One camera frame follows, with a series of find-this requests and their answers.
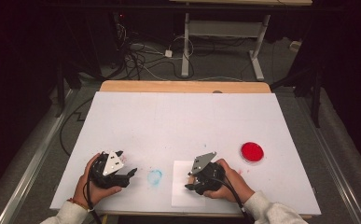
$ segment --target white board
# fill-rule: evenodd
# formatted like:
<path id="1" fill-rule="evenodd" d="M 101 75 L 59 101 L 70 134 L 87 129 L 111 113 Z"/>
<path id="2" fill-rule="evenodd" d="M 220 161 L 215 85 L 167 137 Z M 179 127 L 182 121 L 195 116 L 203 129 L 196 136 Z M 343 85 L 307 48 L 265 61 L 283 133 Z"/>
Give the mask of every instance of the white board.
<path id="1" fill-rule="evenodd" d="M 243 160 L 245 142 L 262 146 L 262 161 Z M 225 200 L 172 204 L 174 162 L 215 151 L 214 161 L 224 158 L 272 202 L 302 215 L 321 214 L 273 93 L 96 92 L 50 208 L 60 209 L 73 196 L 90 158 L 111 150 L 124 151 L 120 171 L 138 170 L 127 188 L 98 204 L 101 211 L 239 215 Z"/>

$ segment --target red petri dish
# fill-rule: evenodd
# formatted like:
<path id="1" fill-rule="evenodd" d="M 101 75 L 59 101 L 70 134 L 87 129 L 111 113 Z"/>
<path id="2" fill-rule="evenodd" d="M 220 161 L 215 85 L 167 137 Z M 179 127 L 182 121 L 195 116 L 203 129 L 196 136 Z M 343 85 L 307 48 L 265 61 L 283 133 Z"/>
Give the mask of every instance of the red petri dish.
<path id="1" fill-rule="evenodd" d="M 253 142 L 247 142 L 243 144 L 241 148 L 241 154 L 245 160 L 250 162 L 261 161 L 261 159 L 264 157 L 264 151 L 262 150 L 262 147 L 259 144 Z"/>

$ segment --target hand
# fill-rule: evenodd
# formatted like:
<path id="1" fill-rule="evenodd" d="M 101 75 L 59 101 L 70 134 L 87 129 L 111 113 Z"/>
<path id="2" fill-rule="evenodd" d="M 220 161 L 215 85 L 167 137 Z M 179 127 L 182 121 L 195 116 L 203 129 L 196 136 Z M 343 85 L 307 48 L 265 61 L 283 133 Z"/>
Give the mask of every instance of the hand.
<path id="1" fill-rule="evenodd" d="M 241 202 L 245 203 L 255 192 L 250 189 L 250 187 L 246 184 L 241 175 L 239 175 L 235 170 L 229 167 L 225 160 L 220 159 L 216 161 L 216 163 L 218 163 L 224 168 L 224 170 L 226 171 L 227 179 L 229 180 L 235 191 L 238 193 Z M 223 198 L 227 199 L 230 202 L 236 203 L 235 197 L 233 196 L 232 192 L 224 185 L 221 186 L 221 188 L 217 191 L 206 190 L 203 195 L 212 199 Z"/>
<path id="2" fill-rule="evenodd" d="M 85 205 L 88 207 L 87 200 L 84 198 L 83 190 L 85 195 L 87 195 L 87 187 L 84 186 L 87 183 L 88 173 L 90 171 L 90 167 L 92 163 L 99 157 L 100 153 L 96 154 L 90 161 L 88 162 L 87 166 L 85 167 L 84 175 L 82 175 L 77 183 L 75 195 L 73 196 L 73 200 Z M 101 199 L 118 193 L 122 190 L 119 186 L 114 186 L 110 189 L 100 189 L 96 187 L 93 182 L 90 182 L 90 201 L 92 202 L 93 206 L 96 205 Z"/>

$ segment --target sleeve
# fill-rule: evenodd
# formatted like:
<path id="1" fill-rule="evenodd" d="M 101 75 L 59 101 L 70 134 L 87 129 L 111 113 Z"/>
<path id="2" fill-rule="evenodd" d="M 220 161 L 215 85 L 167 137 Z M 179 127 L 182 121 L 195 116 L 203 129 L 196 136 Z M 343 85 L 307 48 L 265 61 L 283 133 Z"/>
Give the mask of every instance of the sleeve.
<path id="1" fill-rule="evenodd" d="M 280 203 L 271 203 L 261 191 L 254 193 L 243 207 L 251 213 L 256 224 L 307 223 L 293 209 Z"/>
<path id="2" fill-rule="evenodd" d="M 42 224 L 79 224 L 88 212 L 76 203 L 65 202 L 56 217 L 49 217 Z"/>

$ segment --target table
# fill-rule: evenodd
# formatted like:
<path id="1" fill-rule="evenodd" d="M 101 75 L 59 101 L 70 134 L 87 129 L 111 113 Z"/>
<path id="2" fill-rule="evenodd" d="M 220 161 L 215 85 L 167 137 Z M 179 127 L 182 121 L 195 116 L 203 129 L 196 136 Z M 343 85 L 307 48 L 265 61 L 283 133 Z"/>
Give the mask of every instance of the table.
<path id="1" fill-rule="evenodd" d="M 194 3 L 212 4 L 242 4 L 242 5 L 264 5 L 264 6 L 310 6 L 312 0 L 171 0 L 184 2 L 187 5 Z M 251 63 L 253 65 L 258 81 L 264 80 L 261 66 L 258 62 L 258 53 L 264 40 L 265 32 L 271 15 L 265 15 L 262 22 L 238 22 L 238 21 L 191 21 L 189 13 L 186 13 L 184 32 L 184 53 L 182 61 L 182 77 L 188 77 L 189 65 L 189 36 L 190 35 L 211 35 L 211 36 L 235 36 L 235 37 L 256 37 L 257 42 L 254 50 L 249 51 Z"/>
<path id="2" fill-rule="evenodd" d="M 264 148 L 260 163 L 240 157 L 241 143 L 251 140 Z M 191 198 L 196 203 L 174 206 L 179 192 L 174 172 L 184 168 L 178 164 L 216 151 L 216 159 L 225 158 L 270 200 L 302 215 L 321 214 L 280 106 L 265 83 L 106 81 L 94 97 L 51 209 L 60 209 L 63 199 L 72 196 L 86 162 L 108 150 L 124 151 L 124 173 L 138 171 L 120 194 L 103 199 L 98 211 L 240 217 L 235 203 L 195 192 Z M 158 184 L 150 181 L 157 174 Z M 187 171 L 183 177 L 187 180 Z"/>

